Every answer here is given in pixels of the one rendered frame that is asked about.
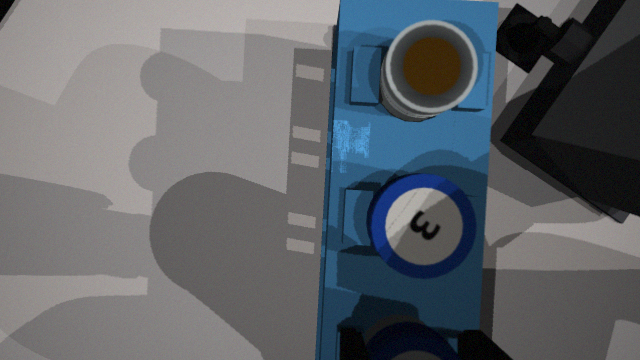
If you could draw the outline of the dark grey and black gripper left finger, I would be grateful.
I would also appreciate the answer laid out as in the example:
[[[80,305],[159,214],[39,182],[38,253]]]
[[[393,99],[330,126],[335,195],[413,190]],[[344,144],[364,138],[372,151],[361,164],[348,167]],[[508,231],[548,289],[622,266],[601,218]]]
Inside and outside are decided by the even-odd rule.
[[[361,332],[340,328],[340,360],[370,360]]]

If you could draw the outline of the dark grey button housing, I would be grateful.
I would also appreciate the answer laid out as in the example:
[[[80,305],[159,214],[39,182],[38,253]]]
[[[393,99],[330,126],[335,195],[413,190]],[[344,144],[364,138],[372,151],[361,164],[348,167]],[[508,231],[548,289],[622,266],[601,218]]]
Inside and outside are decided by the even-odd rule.
[[[516,3],[496,51],[554,64],[500,141],[623,224],[640,217],[640,0],[598,0],[583,24]]]

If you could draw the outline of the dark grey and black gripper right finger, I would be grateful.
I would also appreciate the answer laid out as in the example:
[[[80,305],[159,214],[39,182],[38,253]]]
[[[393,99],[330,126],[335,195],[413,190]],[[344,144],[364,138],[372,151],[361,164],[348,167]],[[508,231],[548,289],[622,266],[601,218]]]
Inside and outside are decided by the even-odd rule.
[[[461,360],[513,360],[481,330],[458,334],[457,354]]]

